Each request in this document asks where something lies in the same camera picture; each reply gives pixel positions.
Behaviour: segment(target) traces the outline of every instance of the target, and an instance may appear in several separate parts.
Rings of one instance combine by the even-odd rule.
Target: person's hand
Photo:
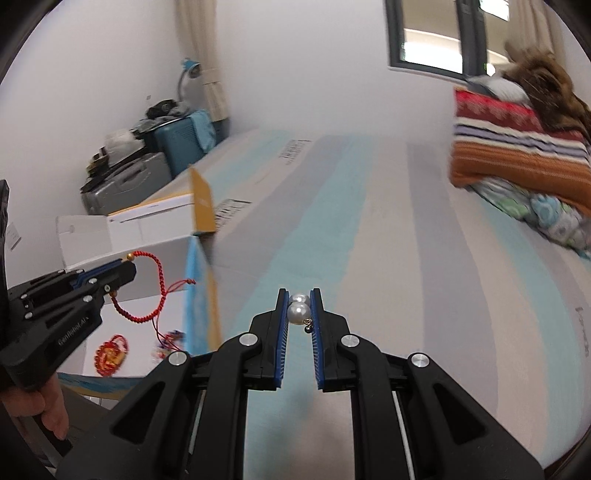
[[[61,394],[60,382],[54,374],[38,392],[25,392],[17,387],[0,392],[0,400],[11,417],[32,417],[41,414],[47,430],[63,440],[70,422]]]

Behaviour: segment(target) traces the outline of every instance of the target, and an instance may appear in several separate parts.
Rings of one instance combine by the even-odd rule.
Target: cardboard box
[[[185,286],[167,297],[159,330],[185,332],[184,348],[198,355],[217,349],[222,334],[216,284],[194,233],[195,229],[197,233],[215,231],[210,190],[196,170],[189,176],[190,194],[152,199],[107,217],[61,217],[57,224],[68,269],[89,270],[141,249],[161,261],[167,285],[183,278],[195,279],[196,285]],[[135,265],[135,280],[118,291],[117,299],[130,313],[143,316],[160,301],[160,286],[152,260],[139,257]],[[103,325],[64,363],[59,377],[78,393],[119,399],[156,366],[152,353],[157,338],[151,322],[130,322],[115,311],[108,296],[101,316]],[[95,370],[95,351],[117,333],[126,337],[129,354],[113,377],[102,378]]]

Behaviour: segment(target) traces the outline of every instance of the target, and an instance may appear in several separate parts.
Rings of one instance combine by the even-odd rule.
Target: gray suitcase
[[[143,202],[172,180],[162,152],[151,153],[115,170],[90,192],[82,193],[89,215],[108,215]]]

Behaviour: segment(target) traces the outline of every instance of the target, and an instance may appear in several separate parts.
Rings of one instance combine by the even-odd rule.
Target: white wall
[[[383,0],[224,0],[217,19],[232,131],[451,140],[453,83],[388,68]]]
[[[64,0],[0,85],[0,178],[22,235],[10,285],[61,268],[55,217],[84,213],[79,188],[105,134],[176,96],[174,0]]]

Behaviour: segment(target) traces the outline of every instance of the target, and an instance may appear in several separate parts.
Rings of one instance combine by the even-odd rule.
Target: black fabric
[[[35,457],[0,402],[0,468],[2,480],[54,480]]]
[[[150,120],[154,120],[161,116],[167,116],[170,114],[170,111],[177,106],[178,103],[172,99],[162,100],[161,102],[156,103],[156,105],[148,108],[146,111],[146,117]]]
[[[589,0],[544,0],[566,24],[591,60],[591,2]]]
[[[0,1],[0,83],[35,27],[61,0]]]
[[[101,422],[109,410],[87,400],[67,387],[62,387],[61,391],[64,394],[64,403],[70,419],[68,440],[75,445]]]
[[[228,138],[230,123],[227,118],[224,120],[217,120],[212,122],[213,129],[216,131],[216,145],[220,144],[223,140]]]
[[[589,480],[591,472],[591,430],[568,454],[548,480]]]

